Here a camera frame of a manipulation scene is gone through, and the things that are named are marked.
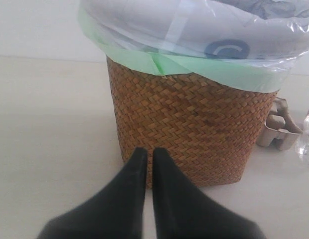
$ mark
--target plastic bag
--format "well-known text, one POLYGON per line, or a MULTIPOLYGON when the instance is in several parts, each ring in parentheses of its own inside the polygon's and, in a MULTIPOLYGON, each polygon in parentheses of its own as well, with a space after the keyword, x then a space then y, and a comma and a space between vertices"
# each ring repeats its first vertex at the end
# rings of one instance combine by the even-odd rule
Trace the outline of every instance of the plastic bag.
POLYGON ((81 7, 84 32, 108 56, 149 74, 195 72, 273 92, 309 51, 309 0, 82 0, 81 7))

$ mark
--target blue logo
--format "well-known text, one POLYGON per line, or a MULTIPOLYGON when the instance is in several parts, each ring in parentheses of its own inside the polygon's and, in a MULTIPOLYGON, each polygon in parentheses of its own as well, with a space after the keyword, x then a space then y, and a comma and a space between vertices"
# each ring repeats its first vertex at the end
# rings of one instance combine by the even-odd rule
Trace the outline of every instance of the blue logo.
POLYGON ((246 59, 250 54, 250 47, 241 40, 222 40, 211 43, 205 48, 208 58, 246 59))

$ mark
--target woven basket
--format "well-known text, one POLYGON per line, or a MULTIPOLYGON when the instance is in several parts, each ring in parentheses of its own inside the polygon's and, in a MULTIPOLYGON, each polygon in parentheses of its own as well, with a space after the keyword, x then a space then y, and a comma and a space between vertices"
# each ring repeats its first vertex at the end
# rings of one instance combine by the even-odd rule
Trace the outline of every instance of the woven basket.
POLYGON ((197 186, 238 182, 275 93, 221 85, 197 74, 154 76, 108 58, 123 160, 136 146, 165 147, 197 186))

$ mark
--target plastic bottle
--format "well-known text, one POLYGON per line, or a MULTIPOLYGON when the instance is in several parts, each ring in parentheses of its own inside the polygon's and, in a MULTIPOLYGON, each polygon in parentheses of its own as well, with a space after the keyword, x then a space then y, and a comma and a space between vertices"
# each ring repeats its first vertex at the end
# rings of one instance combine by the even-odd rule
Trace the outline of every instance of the plastic bottle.
POLYGON ((300 159, 309 163, 309 112, 303 123, 303 135, 299 137, 296 147, 300 159))

